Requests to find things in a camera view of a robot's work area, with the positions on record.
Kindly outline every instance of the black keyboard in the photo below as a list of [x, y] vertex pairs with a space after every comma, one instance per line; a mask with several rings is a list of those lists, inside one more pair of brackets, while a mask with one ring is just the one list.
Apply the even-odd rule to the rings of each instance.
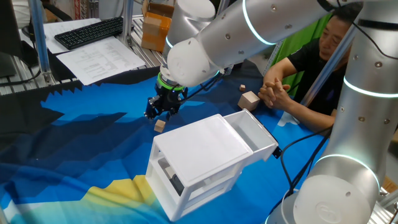
[[115, 17], [62, 34], [57, 34], [54, 38], [68, 50], [73, 50], [86, 44], [121, 34], [122, 31], [123, 18]]

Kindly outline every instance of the blue tablecloth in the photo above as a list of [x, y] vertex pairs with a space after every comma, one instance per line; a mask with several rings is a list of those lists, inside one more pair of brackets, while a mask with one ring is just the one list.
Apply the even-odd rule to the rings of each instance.
[[[55, 92], [43, 108], [62, 113], [34, 134], [21, 134], [0, 152], [0, 205], [11, 223], [169, 223], [145, 181], [155, 121], [143, 117], [156, 77], [134, 85], [102, 84]], [[239, 86], [258, 92], [258, 72], [226, 77], [186, 102], [165, 132], [214, 114], [239, 111]], [[283, 111], [253, 112], [283, 148], [311, 134]], [[292, 146], [285, 163], [294, 177], [322, 140]], [[261, 223], [288, 189], [280, 160], [243, 170], [228, 193], [177, 223]]]

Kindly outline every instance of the paper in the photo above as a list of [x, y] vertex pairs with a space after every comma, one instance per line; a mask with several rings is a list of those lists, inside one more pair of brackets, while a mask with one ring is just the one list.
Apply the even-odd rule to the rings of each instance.
[[144, 61], [114, 37], [57, 57], [84, 85], [145, 65]]
[[45, 43], [47, 44], [47, 48], [53, 54], [68, 52], [62, 44], [60, 44], [57, 40], [55, 40], [54, 36], [57, 34], [61, 34], [64, 32], [68, 32], [77, 28], [81, 28], [84, 26], [88, 26], [97, 22], [101, 22], [100, 19], [82, 19], [77, 21], [69, 21], [69, 22], [54, 22], [50, 24], [44, 24], [44, 34], [45, 34]]

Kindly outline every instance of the yellow pattern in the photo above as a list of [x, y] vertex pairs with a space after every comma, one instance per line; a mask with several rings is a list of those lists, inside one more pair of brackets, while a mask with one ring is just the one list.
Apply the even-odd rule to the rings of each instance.
[[137, 175], [133, 180], [114, 180], [105, 189], [91, 187], [82, 200], [107, 207], [137, 208], [143, 203], [152, 205], [156, 197], [145, 176]]

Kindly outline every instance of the green ring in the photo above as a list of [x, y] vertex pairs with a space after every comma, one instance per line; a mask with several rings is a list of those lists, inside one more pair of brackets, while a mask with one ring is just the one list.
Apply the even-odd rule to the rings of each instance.
[[159, 84], [161, 84], [164, 88], [168, 89], [168, 90], [175, 90], [175, 91], [180, 91], [183, 90], [185, 87], [184, 86], [180, 86], [180, 87], [175, 87], [171, 86], [167, 83], [165, 83], [162, 79], [161, 76], [162, 74], [159, 72], [159, 74], [157, 75], [157, 81], [159, 82]]

